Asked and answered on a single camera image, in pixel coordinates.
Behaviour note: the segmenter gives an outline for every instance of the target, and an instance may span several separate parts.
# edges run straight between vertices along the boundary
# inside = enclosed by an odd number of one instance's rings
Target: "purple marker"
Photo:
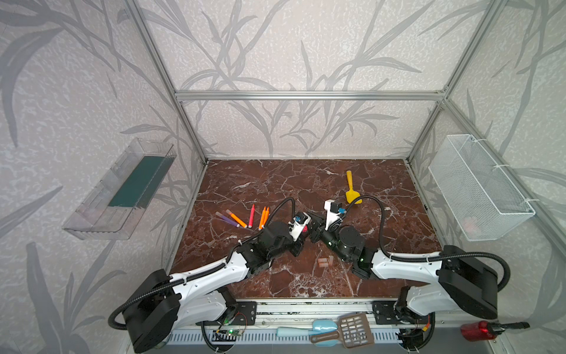
[[[234,220],[228,219],[226,216],[222,215],[221,213],[216,212],[216,215],[218,215],[219,217],[221,217],[222,220],[224,220],[224,221],[227,222],[228,224],[230,224],[230,225],[232,225],[232,226],[235,226],[235,227],[240,227],[240,225],[239,225],[237,222],[235,222]]]

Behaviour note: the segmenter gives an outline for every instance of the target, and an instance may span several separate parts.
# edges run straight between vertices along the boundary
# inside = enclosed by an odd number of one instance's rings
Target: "yellow toy spatula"
[[[352,186],[352,171],[346,171],[346,176],[348,177],[348,186],[350,186],[350,190],[346,192],[346,199],[348,200],[348,204],[351,203],[355,198],[359,197],[359,193],[354,190]]]

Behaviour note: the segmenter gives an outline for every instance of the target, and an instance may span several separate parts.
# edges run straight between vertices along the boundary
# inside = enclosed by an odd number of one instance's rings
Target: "light blue shovel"
[[[277,336],[278,337],[298,337],[304,335],[315,335],[315,334],[322,334],[322,333],[329,333],[336,331],[338,326],[334,323],[334,321],[330,319],[317,319],[312,323],[312,330],[303,329],[303,328],[292,328],[292,327],[279,327],[277,328]],[[317,347],[331,347],[337,343],[340,343],[339,340],[326,340],[324,342],[315,343]]]

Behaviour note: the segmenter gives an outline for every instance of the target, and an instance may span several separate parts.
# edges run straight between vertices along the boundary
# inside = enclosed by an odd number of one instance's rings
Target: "robotic arm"
[[[385,209],[381,201],[380,246]],[[276,212],[291,201],[292,220],[271,223]],[[430,254],[388,253],[383,247],[365,247],[364,237],[353,227],[341,227],[348,210],[332,200],[325,202],[327,217],[314,214],[295,214],[292,198],[287,198],[271,214],[266,226],[257,235],[240,242],[226,258],[203,267],[167,276],[163,269],[155,271],[134,294],[109,317],[110,327],[128,330],[134,351],[147,351],[167,337],[171,330],[201,321],[232,319],[238,303],[224,286],[254,276],[269,267],[286,251],[295,257],[304,241],[324,242],[344,262],[353,263],[352,272],[362,279],[407,279],[428,283],[403,287],[395,306],[400,318],[409,322],[440,310],[462,309],[474,316],[497,317],[497,291],[509,278],[504,260],[489,253],[466,253],[455,246],[445,246],[442,252]],[[497,284],[497,273],[475,257],[498,260],[504,276]],[[125,324],[116,322],[122,313]]]

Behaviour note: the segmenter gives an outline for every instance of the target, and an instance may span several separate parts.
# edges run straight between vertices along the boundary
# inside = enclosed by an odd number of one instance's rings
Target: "leaf pattern wallpaper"
[[[566,1],[508,1],[451,99],[566,225]],[[461,234],[428,166],[447,134],[464,134],[443,113],[413,161],[448,244],[504,257],[513,271],[499,297],[500,319],[526,320],[509,332],[516,353],[560,353],[566,346],[566,259],[529,220],[499,240]]]
[[[487,3],[140,1],[177,90],[252,91],[442,89]],[[392,158],[433,102],[183,104],[211,157]]]
[[[0,0],[0,352],[113,353],[105,318],[166,267],[203,165],[122,2]],[[132,237],[66,218],[131,140],[177,158]]]

